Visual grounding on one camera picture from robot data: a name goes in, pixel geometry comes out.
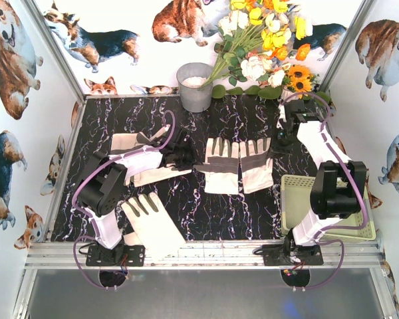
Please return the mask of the work glove with grey band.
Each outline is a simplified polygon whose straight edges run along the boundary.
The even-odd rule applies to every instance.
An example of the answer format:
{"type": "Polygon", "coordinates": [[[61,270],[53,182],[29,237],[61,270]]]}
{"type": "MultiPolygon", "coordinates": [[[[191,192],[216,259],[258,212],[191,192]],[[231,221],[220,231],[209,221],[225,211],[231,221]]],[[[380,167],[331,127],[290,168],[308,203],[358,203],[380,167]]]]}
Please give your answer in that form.
{"type": "Polygon", "coordinates": [[[243,190],[245,194],[273,186],[273,159],[268,154],[271,138],[239,143],[243,190]]]}

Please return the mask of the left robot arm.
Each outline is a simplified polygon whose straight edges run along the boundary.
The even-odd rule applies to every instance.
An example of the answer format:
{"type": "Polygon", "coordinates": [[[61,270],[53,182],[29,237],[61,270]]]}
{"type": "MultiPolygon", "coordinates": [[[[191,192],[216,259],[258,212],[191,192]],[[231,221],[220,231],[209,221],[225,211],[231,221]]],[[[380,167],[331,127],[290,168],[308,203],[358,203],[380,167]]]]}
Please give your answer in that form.
{"type": "Polygon", "coordinates": [[[192,172],[198,156],[183,128],[114,134],[109,154],[96,152],[80,174],[72,206],[91,220],[96,242],[113,249],[121,240],[115,208],[125,186],[156,183],[192,172]]]}

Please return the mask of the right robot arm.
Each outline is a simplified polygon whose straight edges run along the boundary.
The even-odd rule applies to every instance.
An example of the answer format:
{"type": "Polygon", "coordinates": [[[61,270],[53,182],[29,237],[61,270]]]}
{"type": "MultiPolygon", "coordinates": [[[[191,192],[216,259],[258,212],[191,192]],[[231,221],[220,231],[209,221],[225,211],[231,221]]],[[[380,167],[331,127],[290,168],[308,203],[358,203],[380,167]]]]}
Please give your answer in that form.
{"type": "Polygon", "coordinates": [[[283,156],[295,144],[302,143],[317,166],[310,209],[289,230],[286,240],[289,247],[311,247],[318,244],[326,231],[337,229],[341,220],[360,211],[366,213],[366,166],[361,161],[352,161],[340,150],[328,133],[326,121],[316,110],[307,110],[304,100],[284,99],[279,109],[269,155],[283,156]]]}

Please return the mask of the work glove under left arm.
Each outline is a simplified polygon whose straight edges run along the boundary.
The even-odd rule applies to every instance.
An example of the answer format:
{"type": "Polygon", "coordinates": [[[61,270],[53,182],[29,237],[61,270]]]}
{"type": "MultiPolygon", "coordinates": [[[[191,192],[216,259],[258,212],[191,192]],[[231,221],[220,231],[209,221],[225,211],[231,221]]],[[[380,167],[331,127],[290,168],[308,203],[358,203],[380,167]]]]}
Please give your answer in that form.
{"type": "Polygon", "coordinates": [[[152,145],[161,137],[166,137],[170,125],[160,128],[153,136],[147,137],[144,133],[121,133],[112,136],[110,155],[124,154],[131,150],[137,150],[143,145],[152,145]]]}

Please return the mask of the green storage basket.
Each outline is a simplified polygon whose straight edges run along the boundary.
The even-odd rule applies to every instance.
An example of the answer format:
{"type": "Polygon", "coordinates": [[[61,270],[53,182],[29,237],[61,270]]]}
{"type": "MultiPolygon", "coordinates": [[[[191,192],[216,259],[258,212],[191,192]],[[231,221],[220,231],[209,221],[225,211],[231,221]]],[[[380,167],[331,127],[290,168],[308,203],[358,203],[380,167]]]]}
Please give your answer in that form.
{"type": "MultiPolygon", "coordinates": [[[[311,209],[310,193],[315,179],[302,175],[283,175],[281,178],[281,234],[286,235],[290,229],[298,225],[311,209]]],[[[363,229],[349,230],[363,222],[363,213],[352,214],[338,223],[342,229],[328,230],[323,241],[340,239],[344,242],[359,243],[373,241],[376,231],[372,214],[368,213],[368,223],[363,229]]]]}

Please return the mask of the small white flower pot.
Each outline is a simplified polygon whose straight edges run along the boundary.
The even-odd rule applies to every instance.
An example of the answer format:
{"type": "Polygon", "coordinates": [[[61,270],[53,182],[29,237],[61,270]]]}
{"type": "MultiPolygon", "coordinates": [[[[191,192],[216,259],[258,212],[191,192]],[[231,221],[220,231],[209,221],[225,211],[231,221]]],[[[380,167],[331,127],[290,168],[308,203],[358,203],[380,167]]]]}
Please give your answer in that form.
{"type": "Polygon", "coordinates": [[[289,101],[293,101],[293,100],[298,100],[299,98],[300,98],[299,95],[294,96],[294,92],[291,92],[289,89],[284,88],[282,89],[282,93],[280,96],[280,103],[286,101],[287,99],[289,99],[289,101]]]}

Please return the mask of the grey metal bucket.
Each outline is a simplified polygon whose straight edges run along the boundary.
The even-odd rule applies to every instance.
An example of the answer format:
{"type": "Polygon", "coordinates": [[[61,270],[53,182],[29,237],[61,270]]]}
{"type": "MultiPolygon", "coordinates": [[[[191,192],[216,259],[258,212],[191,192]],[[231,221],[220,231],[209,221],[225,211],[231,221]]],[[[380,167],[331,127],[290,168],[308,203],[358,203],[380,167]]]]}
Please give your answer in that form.
{"type": "Polygon", "coordinates": [[[207,80],[212,70],[212,66],[202,62],[190,62],[178,69],[176,79],[180,98],[188,112],[200,113],[209,108],[213,83],[207,80]]]}

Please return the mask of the artificial flower bouquet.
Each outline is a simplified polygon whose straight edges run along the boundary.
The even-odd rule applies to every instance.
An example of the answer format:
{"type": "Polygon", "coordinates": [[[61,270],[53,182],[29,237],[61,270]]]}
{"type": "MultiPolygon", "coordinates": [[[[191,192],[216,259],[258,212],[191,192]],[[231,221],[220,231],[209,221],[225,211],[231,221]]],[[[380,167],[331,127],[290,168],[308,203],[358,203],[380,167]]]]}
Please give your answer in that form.
{"type": "Polygon", "coordinates": [[[313,25],[292,1],[230,1],[229,9],[217,25],[221,40],[207,82],[227,79],[235,90],[252,82],[262,98],[280,98],[287,88],[308,99],[318,76],[302,62],[317,48],[330,54],[330,25],[313,25]]]}

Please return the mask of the work glove near front edge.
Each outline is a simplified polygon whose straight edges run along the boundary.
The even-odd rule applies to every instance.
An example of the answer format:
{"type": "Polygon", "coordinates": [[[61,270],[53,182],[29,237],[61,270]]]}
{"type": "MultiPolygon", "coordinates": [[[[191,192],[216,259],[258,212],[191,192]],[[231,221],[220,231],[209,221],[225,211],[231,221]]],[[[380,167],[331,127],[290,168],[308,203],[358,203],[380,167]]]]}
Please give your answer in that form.
{"type": "Polygon", "coordinates": [[[145,246],[147,255],[158,262],[174,255],[186,241],[157,193],[131,197],[121,205],[134,233],[145,246]]]}

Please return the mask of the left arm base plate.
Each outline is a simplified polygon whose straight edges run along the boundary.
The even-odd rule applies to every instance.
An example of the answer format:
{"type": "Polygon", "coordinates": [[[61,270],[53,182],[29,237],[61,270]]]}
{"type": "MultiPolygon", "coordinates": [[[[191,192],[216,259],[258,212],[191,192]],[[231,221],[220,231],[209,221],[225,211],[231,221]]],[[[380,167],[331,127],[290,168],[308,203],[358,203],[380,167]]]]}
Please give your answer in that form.
{"type": "Polygon", "coordinates": [[[145,254],[143,245],[117,245],[113,249],[95,245],[88,248],[86,266],[143,266],[145,254]]]}

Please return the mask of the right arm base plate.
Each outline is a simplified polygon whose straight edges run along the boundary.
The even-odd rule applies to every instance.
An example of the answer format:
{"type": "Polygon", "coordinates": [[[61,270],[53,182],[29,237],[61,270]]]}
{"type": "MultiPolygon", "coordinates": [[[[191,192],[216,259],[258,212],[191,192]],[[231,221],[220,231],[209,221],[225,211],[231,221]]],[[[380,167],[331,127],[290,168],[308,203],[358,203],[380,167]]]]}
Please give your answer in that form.
{"type": "Polygon", "coordinates": [[[281,245],[263,245],[263,262],[265,266],[295,266],[303,263],[305,266],[323,265],[321,248],[296,247],[292,251],[285,251],[281,245]]]}

